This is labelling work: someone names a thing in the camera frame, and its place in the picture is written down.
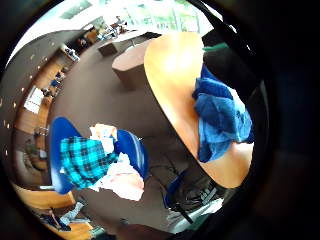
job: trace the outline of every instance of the wall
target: wall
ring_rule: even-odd
[[[13,153],[11,149],[12,127],[18,109],[13,108],[13,103],[17,103],[18,106],[24,99],[26,90],[34,77],[60,45],[74,41],[84,32],[83,30],[59,31],[41,36],[20,49],[6,66],[0,85],[0,136],[2,139],[0,151],[4,162],[11,161]],[[9,176],[13,175],[10,166],[4,164],[4,168]]]

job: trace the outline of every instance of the desk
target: desk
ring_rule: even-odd
[[[134,31],[129,31],[129,32],[125,32],[123,34],[119,34],[118,37],[116,39],[113,40],[114,43],[117,42],[122,42],[125,40],[130,40],[131,41],[131,45],[134,46],[134,39],[145,34],[146,31],[142,31],[142,30],[134,30]]]
[[[130,48],[116,57],[112,63],[112,70],[129,90],[134,90],[148,84],[143,60],[150,41],[152,41],[152,39]]]
[[[122,52],[127,42],[131,42],[131,48],[135,46],[134,39],[145,34],[146,31],[132,31],[118,35],[116,39],[107,41],[98,50],[102,56],[109,56],[117,52]]]
[[[148,82],[159,105],[195,159],[198,116],[191,94],[203,64],[202,47],[201,36],[196,33],[172,33],[150,42],[144,58]],[[252,150],[253,144],[232,143],[219,159],[198,163],[219,185],[234,188],[247,176]]]

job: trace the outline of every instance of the cushioned seat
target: cushioned seat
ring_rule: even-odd
[[[119,129],[117,135],[118,141],[115,143],[115,152],[126,153],[129,156],[130,164],[142,178],[145,178],[148,162],[143,145],[134,134],[128,131]],[[66,194],[73,188],[67,176],[60,173],[60,141],[73,136],[80,137],[81,134],[69,120],[64,117],[56,117],[52,121],[49,132],[50,173],[52,187],[59,194]]]

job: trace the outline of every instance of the brown carpet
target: brown carpet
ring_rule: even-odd
[[[147,40],[139,37],[135,43]],[[103,57],[98,42],[81,54],[81,61],[71,68],[62,90],[52,104],[49,121],[55,116],[68,118],[83,136],[89,136],[89,126],[103,123],[131,131],[142,140],[149,156],[149,165],[168,165],[168,154],[179,170],[192,161],[167,119],[161,112],[148,85],[134,91],[126,90],[113,72],[113,59],[120,53]],[[123,50],[130,46],[128,41]],[[157,170],[157,176],[168,183],[173,174]],[[119,198],[111,190],[73,190],[89,203],[86,211],[99,225],[112,233],[120,218],[130,223],[146,224],[166,230],[167,210],[162,203],[158,183],[150,178],[138,202]]]

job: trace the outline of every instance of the plaid shirt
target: plaid shirt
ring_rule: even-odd
[[[118,160],[115,153],[105,154],[99,140],[70,137],[60,143],[61,164],[69,181],[77,189],[95,184]]]

